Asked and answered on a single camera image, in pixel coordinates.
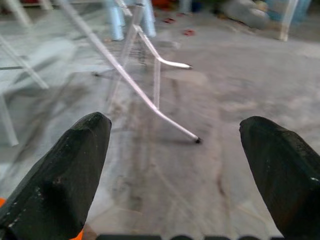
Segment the gray floor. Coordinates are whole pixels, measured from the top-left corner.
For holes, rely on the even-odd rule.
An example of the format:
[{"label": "gray floor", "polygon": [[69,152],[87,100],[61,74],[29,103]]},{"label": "gray floor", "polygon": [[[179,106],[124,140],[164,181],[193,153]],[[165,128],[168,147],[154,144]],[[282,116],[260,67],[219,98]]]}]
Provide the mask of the gray floor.
[{"label": "gray floor", "polygon": [[[78,10],[102,39],[110,37],[99,5]],[[160,107],[204,139],[195,145],[152,114],[125,83],[110,106],[112,72],[107,79],[91,75],[109,66],[59,10],[38,12],[28,31],[10,19],[0,22],[1,33],[22,55],[34,56],[44,49],[36,59],[47,57],[50,62],[38,66],[38,71],[51,86],[43,91],[29,83],[5,95],[20,144],[9,147],[0,124],[0,196],[8,197],[74,122],[100,111],[113,125],[87,220],[96,233],[161,234],[163,239],[178,234],[195,239],[281,235],[255,186],[239,123],[254,115],[270,118],[298,132],[320,152],[318,17],[294,27],[289,42],[280,42],[273,31],[251,32],[208,12],[173,15],[177,19],[173,25],[160,21],[173,13],[158,14],[154,42],[160,52],[194,66],[163,67]],[[182,35],[189,28],[195,36]],[[46,49],[55,48],[50,45],[54,43],[68,50],[52,58]],[[106,45],[119,54],[121,43]],[[1,56],[1,62],[8,60]],[[146,66],[133,57],[128,68],[150,96],[152,69],[149,55]],[[10,78],[30,82],[19,72],[6,73],[1,81]]]}]

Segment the white pipe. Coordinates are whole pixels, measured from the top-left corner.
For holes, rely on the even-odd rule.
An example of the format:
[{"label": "white pipe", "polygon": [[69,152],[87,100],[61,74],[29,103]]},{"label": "white pipe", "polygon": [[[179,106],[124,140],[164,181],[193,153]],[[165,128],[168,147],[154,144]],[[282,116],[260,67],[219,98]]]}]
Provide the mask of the white pipe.
[{"label": "white pipe", "polygon": [[154,76],[153,76],[153,103],[160,109],[160,84],[161,84],[161,62],[158,59],[154,59]]},{"label": "white pipe", "polygon": [[284,42],[288,41],[290,25],[294,17],[298,2],[299,0],[288,0],[288,4],[281,23],[281,30],[279,36],[279,39]]},{"label": "white pipe", "polygon": [[16,51],[7,43],[7,41],[0,35],[0,47],[13,59],[15,60],[19,66],[23,67],[23,69],[30,75],[30,77],[40,85],[43,89],[48,89],[48,84],[42,80],[42,78],[32,69],[32,67],[24,61],[21,57],[18,56]]},{"label": "white pipe", "polygon": [[44,10],[53,10],[54,8],[52,7],[52,4],[50,2],[50,0],[39,0],[41,7]]},{"label": "white pipe", "polygon": [[130,11],[130,9],[128,8],[128,6],[124,3],[124,1],[122,0],[115,0],[115,2],[119,5],[119,7],[122,9],[124,15],[132,17],[133,14]]},{"label": "white pipe", "polygon": [[172,66],[172,67],[176,67],[176,68],[181,68],[181,69],[192,69],[193,67],[189,64],[186,63],[180,63],[180,62],[175,62],[175,61],[168,61],[163,59],[159,53],[157,52],[156,48],[153,46],[153,44],[151,43],[151,41],[149,40],[149,38],[147,37],[147,35],[145,35],[144,31],[142,30],[142,28],[140,26],[135,26],[136,30],[138,31],[139,36],[142,38],[142,40],[144,41],[144,43],[147,45],[147,47],[150,49],[152,55],[158,59],[161,63]]},{"label": "white pipe", "polygon": [[30,27],[32,21],[19,0],[5,0],[10,10],[24,27]]}]

